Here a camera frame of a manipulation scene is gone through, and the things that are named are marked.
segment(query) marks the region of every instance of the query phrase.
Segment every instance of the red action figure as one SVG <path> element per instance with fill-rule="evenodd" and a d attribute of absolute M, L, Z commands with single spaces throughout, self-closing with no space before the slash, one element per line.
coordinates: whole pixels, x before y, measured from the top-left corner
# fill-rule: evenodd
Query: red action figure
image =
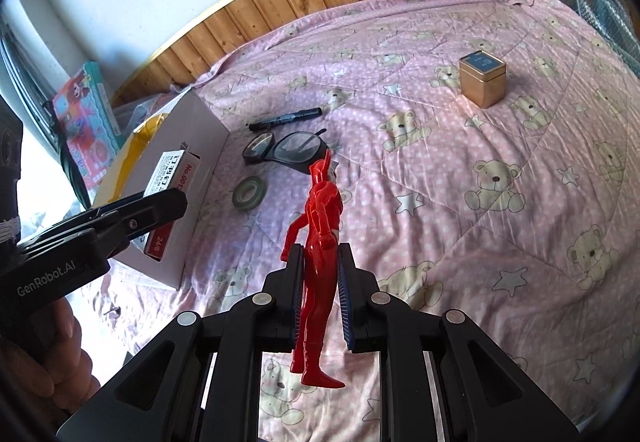
<path fill-rule="evenodd" d="M 305 386 L 343 388 L 343 382 L 329 377 L 320 369 L 326 322 L 334 304 L 338 281 L 338 226 L 342 212 L 342 199 L 335 185 L 335 173 L 330 168 L 329 150 L 324 160 L 318 160 L 309 168 L 312 186 L 305 203 L 305 212 L 289 226 L 280 259 L 287 261 L 289 249 L 296 241 L 300 229 L 308 224 L 303 275 L 305 293 L 291 373 L 302 374 L 301 382 Z"/>

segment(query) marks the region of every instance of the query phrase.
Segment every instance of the glasses lens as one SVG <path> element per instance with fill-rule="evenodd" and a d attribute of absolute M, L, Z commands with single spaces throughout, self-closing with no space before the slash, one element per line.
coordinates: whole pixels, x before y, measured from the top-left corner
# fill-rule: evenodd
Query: glasses lens
<path fill-rule="evenodd" d="M 276 144 L 273 156 L 281 162 L 300 164 L 313 158 L 321 144 L 322 139 L 313 133 L 292 133 Z"/>
<path fill-rule="evenodd" d="M 254 138 L 244 151 L 242 158 L 247 162 L 260 162 L 273 144 L 273 133 L 267 132 Z"/>

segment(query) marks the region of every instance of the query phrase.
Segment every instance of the toy box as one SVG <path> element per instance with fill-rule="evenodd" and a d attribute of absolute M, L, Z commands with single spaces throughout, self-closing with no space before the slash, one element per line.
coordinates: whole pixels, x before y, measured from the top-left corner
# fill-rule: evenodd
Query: toy box
<path fill-rule="evenodd" d="M 56 94 L 53 105 L 69 151 L 90 190 L 100 183 L 124 142 L 98 63 L 85 63 Z"/>

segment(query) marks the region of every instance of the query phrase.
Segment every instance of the black marker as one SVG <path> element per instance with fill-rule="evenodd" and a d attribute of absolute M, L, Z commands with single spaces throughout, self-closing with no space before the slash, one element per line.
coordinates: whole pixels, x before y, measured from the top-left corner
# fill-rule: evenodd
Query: black marker
<path fill-rule="evenodd" d="M 276 126 L 282 126 L 283 124 L 296 122 L 297 120 L 307 120 L 309 118 L 320 117 L 320 115 L 322 115 L 322 108 L 300 110 L 299 112 L 295 112 L 294 114 L 268 118 L 267 120 L 261 120 L 260 122 L 252 122 L 251 124 L 249 124 L 249 130 L 251 132 L 261 132 L 262 130 L 268 130 L 270 128 L 275 128 Z"/>

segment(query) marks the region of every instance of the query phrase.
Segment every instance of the gold tin box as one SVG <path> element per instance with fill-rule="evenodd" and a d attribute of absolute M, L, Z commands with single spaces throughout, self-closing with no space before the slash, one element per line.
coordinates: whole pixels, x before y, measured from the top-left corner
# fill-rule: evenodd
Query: gold tin box
<path fill-rule="evenodd" d="M 506 63 L 483 50 L 460 59 L 462 93 L 480 108 L 504 99 L 506 78 Z"/>

